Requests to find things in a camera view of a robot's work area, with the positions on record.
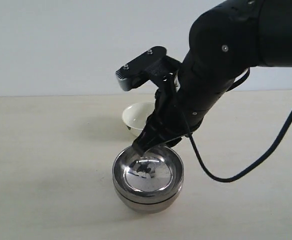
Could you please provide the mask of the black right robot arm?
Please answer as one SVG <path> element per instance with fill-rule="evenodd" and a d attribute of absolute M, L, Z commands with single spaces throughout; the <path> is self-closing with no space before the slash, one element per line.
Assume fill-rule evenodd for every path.
<path fill-rule="evenodd" d="M 292 68 L 292 0 L 226 0 L 200 15 L 177 70 L 178 88 L 157 96 L 133 149 L 143 155 L 173 146 L 187 133 L 184 121 L 198 129 L 235 78 L 252 67 Z"/>

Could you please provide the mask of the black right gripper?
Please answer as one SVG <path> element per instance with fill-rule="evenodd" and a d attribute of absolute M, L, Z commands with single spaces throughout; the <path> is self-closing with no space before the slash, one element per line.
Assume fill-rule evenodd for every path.
<path fill-rule="evenodd" d="M 138 155 L 148 150 L 176 146 L 187 131 L 196 131 L 220 97 L 239 83 L 244 68 L 206 69 L 189 52 L 174 75 L 172 86 L 158 92 L 155 109 L 147 118 L 132 148 Z"/>

